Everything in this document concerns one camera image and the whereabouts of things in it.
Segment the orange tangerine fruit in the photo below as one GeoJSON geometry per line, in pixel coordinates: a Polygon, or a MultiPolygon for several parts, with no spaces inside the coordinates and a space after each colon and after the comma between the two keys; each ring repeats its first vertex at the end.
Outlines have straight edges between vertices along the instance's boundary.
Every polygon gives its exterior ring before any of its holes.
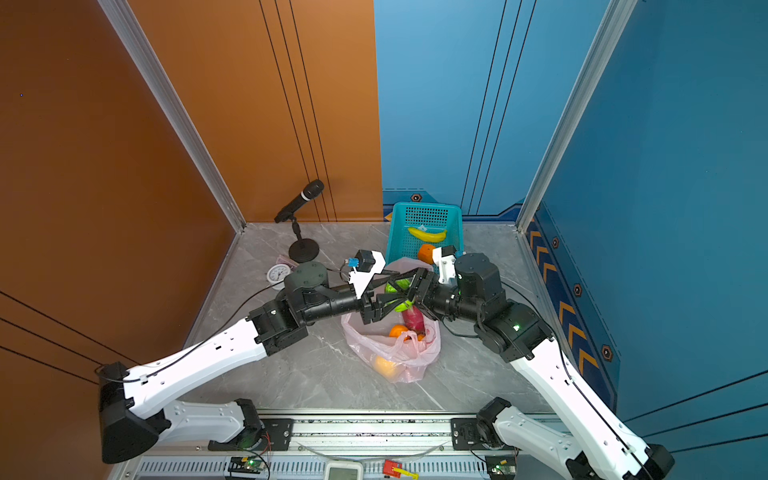
{"type": "Polygon", "coordinates": [[[423,244],[417,253],[417,258],[419,261],[424,262],[429,265],[434,264],[433,260],[433,252],[435,250],[435,246],[429,243],[423,244]]]}

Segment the pink plastic bag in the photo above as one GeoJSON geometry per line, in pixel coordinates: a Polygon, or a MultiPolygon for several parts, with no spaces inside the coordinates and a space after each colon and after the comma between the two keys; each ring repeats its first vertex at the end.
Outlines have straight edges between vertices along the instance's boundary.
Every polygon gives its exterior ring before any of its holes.
{"type": "Polygon", "coordinates": [[[401,313],[395,311],[381,321],[367,325],[362,322],[360,314],[347,313],[341,317],[341,327],[347,345],[363,363],[373,369],[376,356],[397,362],[401,370],[396,380],[381,376],[391,383],[415,383],[423,379],[428,367],[437,361],[441,352],[440,324],[423,316],[425,334],[418,335],[411,331],[406,339],[389,337],[392,327],[404,325],[401,313]]]}

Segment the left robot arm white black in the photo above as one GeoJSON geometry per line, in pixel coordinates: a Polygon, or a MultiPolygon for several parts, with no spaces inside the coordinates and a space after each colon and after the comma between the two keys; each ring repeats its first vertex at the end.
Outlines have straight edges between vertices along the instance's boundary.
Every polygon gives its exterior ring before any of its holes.
{"type": "Polygon", "coordinates": [[[131,368],[120,362],[97,369],[101,455],[106,464],[139,456],[178,426],[165,413],[173,401],[239,366],[260,361],[307,337],[318,320],[357,312],[377,322],[406,300],[429,273],[373,269],[353,271],[354,284],[332,287],[328,269],[312,261],[284,280],[278,295],[208,339],[155,362],[131,368]]]}

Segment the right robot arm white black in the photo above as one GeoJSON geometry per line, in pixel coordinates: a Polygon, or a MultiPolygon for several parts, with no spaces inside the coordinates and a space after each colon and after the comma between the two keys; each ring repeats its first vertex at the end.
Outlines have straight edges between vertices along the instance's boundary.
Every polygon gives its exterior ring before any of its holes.
{"type": "Polygon", "coordinates": [[[566,358],[559,338],[532,306],[510,300],[497,266],[465,254],[443,284],[430,268],[405,273],[406,297],[427,316],[474,324],[483,345],[522,375],[552,408],[566,431],[526,417],[494,400],[478,414],[488,445],[517,447],[564,479],[664,479],[674,467],[663,446],[648,444],[626,426],[566,358]]]}

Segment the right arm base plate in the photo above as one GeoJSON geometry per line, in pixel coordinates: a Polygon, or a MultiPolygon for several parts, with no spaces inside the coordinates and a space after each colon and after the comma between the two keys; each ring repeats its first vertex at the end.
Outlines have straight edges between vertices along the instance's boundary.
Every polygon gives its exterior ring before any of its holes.
{"type": "Polygon", "coordinates": [[[455,451],[489,450],[495,446],[495,432],[484,420],[452,418],[450,427],[455,451]]]}

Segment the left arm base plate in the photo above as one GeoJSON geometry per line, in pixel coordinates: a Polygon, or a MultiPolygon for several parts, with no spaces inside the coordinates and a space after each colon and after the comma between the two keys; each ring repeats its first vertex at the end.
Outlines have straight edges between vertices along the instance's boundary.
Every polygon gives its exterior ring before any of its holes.
{"type": "Polygon", "coordinates": [[[211,440],[207,450],[213,452],[251,451],[284,452],[288,451],[293,436],[292,418],[273,418],[262,420],[262,426],[245,427],[232,440],[221,443],[211,440]]]}

